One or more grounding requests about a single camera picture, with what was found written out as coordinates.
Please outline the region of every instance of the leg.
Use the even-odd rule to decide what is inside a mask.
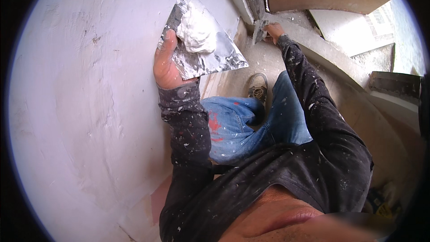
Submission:
[[[201,100],[201,104],[209,114],[210,158],[219,164],[232,164],[259,149],[266,128],[254,132],[248,126],[264,120],[264,106],[258,99],[209,97]]]
[[[279,74],[272,91],[267,125],[274,143],[303,144],[311,141],[302,106],[286,70]]]

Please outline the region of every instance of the hand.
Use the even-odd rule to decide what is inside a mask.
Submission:
[[[173,51],[178,45],[175,31],[169,29],[166,32],[163,45],[155,50],[154,54],[154,77],[158,86],[163,89],[173,89],[182,84],[195,81],[197,78],[182,80],[178,68],[172,60]]]
[[[273,41],[274,45],[278,43],[279,36],[285,33],[279,23],[268,24],[263,27],[263,30],[267,31],[269,34],[264,41]]]

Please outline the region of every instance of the man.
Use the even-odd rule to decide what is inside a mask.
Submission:
[[[183,81],[172,61],[173,30],[155,52],[153,69],[162,118],[170,125],[173,164],[160,216],[165,242],[318,241],[323,229],[341,234],[345,228],[337,223],[317,228],[306,221],[363,207],[371,155],[298,44],[280,24],[265,30],[281,49],[287,70],[273,87],[270,113],[257,131],[248,125],[264,119],[264,74],[252,78],[248,98],[200,102],[199,80]],[[214,180],[214,174],[222,175]]]

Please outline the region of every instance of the sneaker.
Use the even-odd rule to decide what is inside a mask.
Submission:
[[[267,76],[264,73],[255,73],[249,82],[248,97],[260,100],[266,105],[267,96]]]

